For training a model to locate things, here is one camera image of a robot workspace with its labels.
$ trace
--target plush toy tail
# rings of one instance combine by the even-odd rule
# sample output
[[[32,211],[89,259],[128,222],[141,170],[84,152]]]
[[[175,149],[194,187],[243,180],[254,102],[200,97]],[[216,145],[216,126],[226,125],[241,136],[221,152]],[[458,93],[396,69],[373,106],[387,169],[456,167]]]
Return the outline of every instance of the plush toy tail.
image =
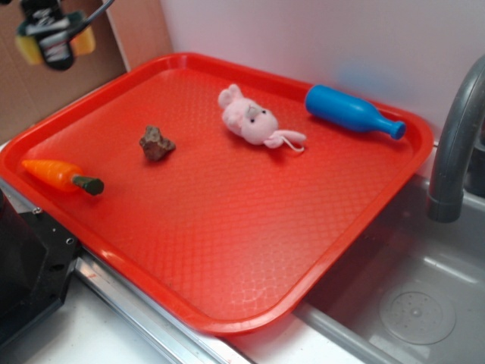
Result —
[[[305,150],[303,143],[306,141],[306,135],[292,130],[276,130],[269,138],[264,141],[268,148],[278,148],[283,143],[287,144],[295,152],[301,153]]]

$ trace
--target plush toy ear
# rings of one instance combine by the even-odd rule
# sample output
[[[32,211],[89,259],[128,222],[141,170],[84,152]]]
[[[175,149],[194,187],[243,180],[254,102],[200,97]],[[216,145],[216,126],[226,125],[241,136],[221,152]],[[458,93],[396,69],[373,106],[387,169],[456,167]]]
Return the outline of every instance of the plush toy ear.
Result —
[[[243,93],[241,93],[241,89],[239,86],[233,83],[227,89],[223,89],[221,91],[217,102],[219,103],[220,107],[226,108],[232,101],[235,99],[241,99],[242,97],[244,96]]]
[[[229,104],[233,101],[233,96],[231,95],[229,89],[224,89],[221,91],[219,94],[219,98],[217,99],[217,102],[219,103],[219,106],[222,108],[226,108],[229,106]]]
[[[241,99],[244,97],[241,89],[235,83],[230,85],[228,90],[230,91],[230,94],[233,96],[234,99]]]

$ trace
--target tray rim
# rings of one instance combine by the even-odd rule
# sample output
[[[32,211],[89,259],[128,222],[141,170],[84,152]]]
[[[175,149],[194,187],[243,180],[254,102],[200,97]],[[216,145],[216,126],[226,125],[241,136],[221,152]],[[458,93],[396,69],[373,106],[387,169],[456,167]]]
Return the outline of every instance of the tray rim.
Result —
[[[89,240],[92,242],[101,243],[101,240],[104,239],[99,237],[95,232],[85,229],[81,223],[76,222],[69,215],[63,213],[62,211],[58,211],[54,202],[46,199],[38,190],[32,189],[21,178],[19,178],[19,176],[17,176],[15,173],[17,164],[14,165],[16,160],[15,156],[21,156],[46,137],[54,135],[68,125],[75,123],[81,117],[96,110],[96,107],[99,106],[100,100],[101,105],[104,105],[129,91],[135,85],[148,80],[162,71],[187,68],[198,69],[200,67],[207,67],[208,65],[212,67],[211,72],[209,72],[210,74],[214,74],[222,78],[227,78],[230,75],[231,80],[234,80],[235,83],[238,81],[240,82],[241,80],[243,80],[245,83],[257,82],[259,89],[269,93],[275,91],[281,93],[281,88],[283,87],[287,91],[287,94],[285,94],[287,98],[301,101],[302,104],[303,100],[305,99],[306,92],[311,88],[311,86],[313,86],[310,83],[304,83],[287,77],[281,77],[265,71],[255,70],[250,67],[234,64],[232,62],[223,61],[197,53],[174,53],[171,55],[161,56],[141,66],[138,66],[132,71],[127,72],[126,74],[110,81],[109,83],[106,83],[99,89],[78,99],[72,104],[47,117],[43,121],[40,121],[30,129],[25,130],[23,133],[17,135],[4,147],[2,151],[0,151],[0,177],[3,177],[13,188],[18,189],[19,192],[22,193],[26,198],[52,214],[69,230],[73,231],[74,233],[76,233],[76,231],[83,231],[82,236],[79,236],[80,240]],[[332,246],[339,246],[339,252],[334,254],[331,259],[326,257],[324,262],[321,262],[320,259],[316,261],[316,263],[310,267],[307,274],[300,278],[300,280],[298,280],[291,290],[270,309],[267,309],[258,315],[246,318],[243,321],[220,320],[212,318],[207,316],[197,307],[187,302],[184,298],[172,290],[165,287],[160,282],[157,282],[152,276],[143,271],[141,268],[128,264],[123,259],[120,259],[115,263],[112,261],[109,262],[105,260],[106,257],[99,256],[99,254],[96,252],[92,253],[99,256],[103,262],[106,262],[126,279],[132,281],[139,289],[143,290],[146,294],[154,298],[158,303],[162,301],[160,297],[177,297],[178,301],[176,309],[174,307],[165,308],[175,314],[176,317],[182,319],[188,325],[191,325],[200,331],[205,331],[220,336],[238,334],[253,331],[256,328],[264,326],[269,322],[283,316],[296,307],[306,292],[308,292],[308,290],[317,282],[319,278],[321,278],[321,276],[325,274],[326,270],[330,267],[327,266],[326,269],[322,269],[322,265],[327,265],[328,260],[335,262],[345,252],[346,248],[352,244],[352,241],[364,230],[365,226],[370,223],[368,220],[368,213],[366,212],[372,210],[373,218],[375,218],[375,216],[378,215],[378,213],[385,207],[392,197],[395,196],[396,193],[398,193],[399,190],[404,186],[404,184],[408,182],[416,170],[429,156],[433,148],[433,134],[424,119],[412,114],[409,111],[404,111],[379,102],[372,102],[371,100],[368,101],[375,105],[377,109],[388,118],[404,118],[407,121],[412,121],[406,123],[407,131],[404,138],[408,139],[415,153],[413,154],[412,159],[408,161],[405,168],[403,168],[393,178],[391,183],[380,191],[378,197],[364,209],[364,211],[335,241]],[[133,275],[139,279],[137,279],[137,281],[133,281]],[[142,287],[140,287],[138,282],[140,280],[142,280]]]

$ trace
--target sink basin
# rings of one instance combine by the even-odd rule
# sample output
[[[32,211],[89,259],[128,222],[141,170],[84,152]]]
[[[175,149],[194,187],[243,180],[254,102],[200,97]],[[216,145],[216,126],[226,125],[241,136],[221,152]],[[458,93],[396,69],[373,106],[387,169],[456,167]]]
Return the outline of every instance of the sink basin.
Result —
[[[389,362],[481,364],[485,203],[466,193],[460,219],[440,224],[426,216],[426,190],[413,177],[305,304]]]

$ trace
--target white wall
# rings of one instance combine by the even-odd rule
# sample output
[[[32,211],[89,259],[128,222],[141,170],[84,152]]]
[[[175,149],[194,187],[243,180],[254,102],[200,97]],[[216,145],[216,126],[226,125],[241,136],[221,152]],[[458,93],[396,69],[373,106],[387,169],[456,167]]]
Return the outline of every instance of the white wall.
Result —
[[[485,53],[484,0],[161,0],[175,52],[326,83],[425,118],[439,136]]]

